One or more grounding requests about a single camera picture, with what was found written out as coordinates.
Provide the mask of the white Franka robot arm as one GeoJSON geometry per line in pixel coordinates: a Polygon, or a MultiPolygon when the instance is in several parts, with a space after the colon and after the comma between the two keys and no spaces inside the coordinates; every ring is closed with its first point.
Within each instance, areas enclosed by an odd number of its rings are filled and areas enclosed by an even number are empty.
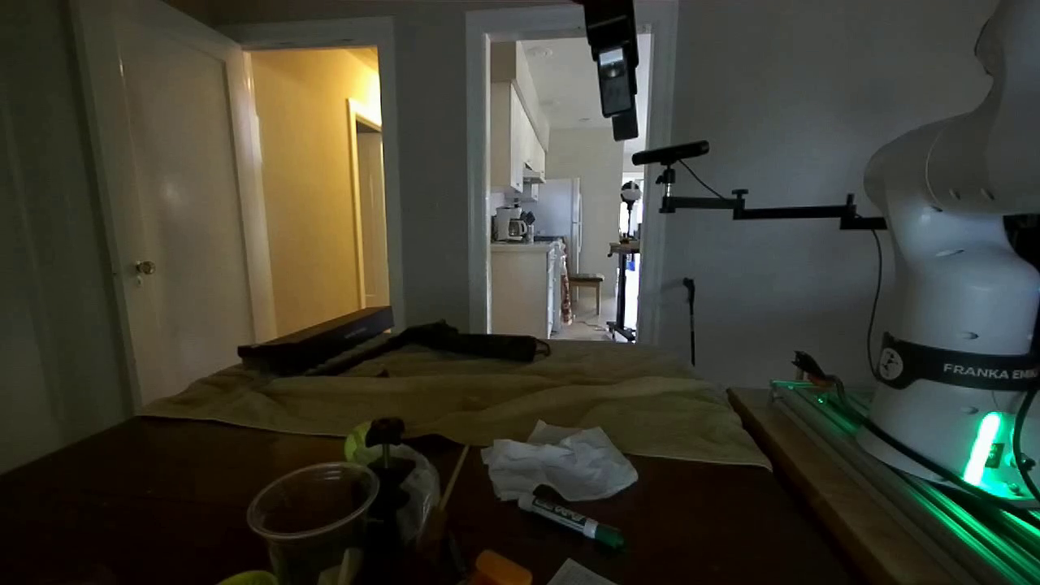
{"type": "Polygon", "coordinates": [[[862,446],[910,475],[1019,501],[1012,438],[1038,384],[1040,276],[1003,221],[1040,212],[1040,0],[997,0],[975,55],[984,102],[898,137],[865,177],[894,278],[862,446]]]}

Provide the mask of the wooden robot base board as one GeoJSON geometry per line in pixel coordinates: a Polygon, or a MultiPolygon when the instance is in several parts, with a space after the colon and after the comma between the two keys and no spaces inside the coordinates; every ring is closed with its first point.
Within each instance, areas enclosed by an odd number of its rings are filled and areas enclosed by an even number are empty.
{"type": "Polygon", "coordinates": [[[1040,533],[1012,511],[876,463],[801,392],[727,400],[871,585],[1040,585],[1040,533]]]}

